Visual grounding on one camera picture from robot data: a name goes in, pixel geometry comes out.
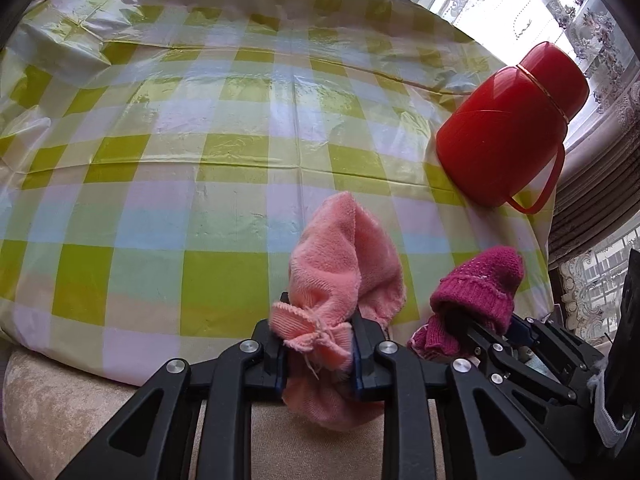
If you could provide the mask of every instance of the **beige upholstery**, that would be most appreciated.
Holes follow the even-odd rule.
[[[134,390],[17,350],[4,385],[9,444],[34,480],[54,479]],[[382,417],[336,433],[291,415],[285,406],[257,405],[252,415],[256,480],[380,478]]]

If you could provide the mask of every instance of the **red jug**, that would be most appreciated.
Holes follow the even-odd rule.
[[[474,202],[509,203],[535,214],[553,191],[562,164],[567,125],[589,96],[577,65],[553,43],[535,46],[516,66],[498,70],[442,125],[436,152],[450,179]],[[551,175],[536,203],[512,197],[551,161]]]

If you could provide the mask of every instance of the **checkered tablecloth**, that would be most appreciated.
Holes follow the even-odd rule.
[[[434,152],[499,67],[408,0],[39,4],[0,67],[1,331],[132,384],[212,358],[268,315],[338,190],[398,247],[398,341],[440,278],[500,243],[526,263],[516,311],[546,314],[552,204],[473,206]]]

